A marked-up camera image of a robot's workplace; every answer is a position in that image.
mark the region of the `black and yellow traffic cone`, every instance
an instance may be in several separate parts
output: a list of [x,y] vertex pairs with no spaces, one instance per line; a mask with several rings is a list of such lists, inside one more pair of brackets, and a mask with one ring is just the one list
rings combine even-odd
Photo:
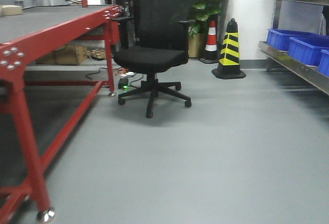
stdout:
[[218,62],[217,42],[216,42],[216,23],[214,20],[210,21],[204,56],[203,58],[199,59],[199,61],[206,64],[212,64]]
[[211,72],[219,79],[242,79],[246,74],[240,70],[239,33],[235,19],[227,25],[218,67]]

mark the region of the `white wall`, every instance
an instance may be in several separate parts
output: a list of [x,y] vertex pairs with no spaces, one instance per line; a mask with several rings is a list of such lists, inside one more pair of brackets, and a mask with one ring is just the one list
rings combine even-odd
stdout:
[[225,27],[231,18],[239,26],[241,60],[266,59],[258,48],[259,41],[265,41],[267,29],[271,26],[273,0],[230,0]]

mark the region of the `potted plant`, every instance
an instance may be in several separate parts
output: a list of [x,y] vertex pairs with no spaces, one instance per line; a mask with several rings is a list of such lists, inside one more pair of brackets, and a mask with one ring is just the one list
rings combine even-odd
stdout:
[[190,19],[195,22],[189,30],[189,55],[196,58],[202,55],[209,28],[209,22],[221,13],[221,2],[224,0],[194,0],[190,10]]

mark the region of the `table leg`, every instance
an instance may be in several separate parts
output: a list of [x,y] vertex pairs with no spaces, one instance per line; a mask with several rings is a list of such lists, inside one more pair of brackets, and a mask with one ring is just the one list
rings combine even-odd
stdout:
[[36,201],[39,211],[44,212],[50,208],[50,201],[24,90],[14,91],[13,85],[9,84],[8,97],[27,165],[28,178],[33,192],[32,197]]
[[105,52],[107,62],[107,74],[108,74],[108,86],[110,93],[109,95],[115,96],[114,92],[114,77],[112,68],[112,52],[111,52],[111,26],[109,23],[104,24],[104,41],[105,41]]

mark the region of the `plant pot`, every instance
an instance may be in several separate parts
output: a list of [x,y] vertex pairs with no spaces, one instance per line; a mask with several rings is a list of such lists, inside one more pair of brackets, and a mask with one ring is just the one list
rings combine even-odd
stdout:
[[190,58],[202,57],[206,46],[207,34],[199,33],[196,36],[189,37],[189,56]]

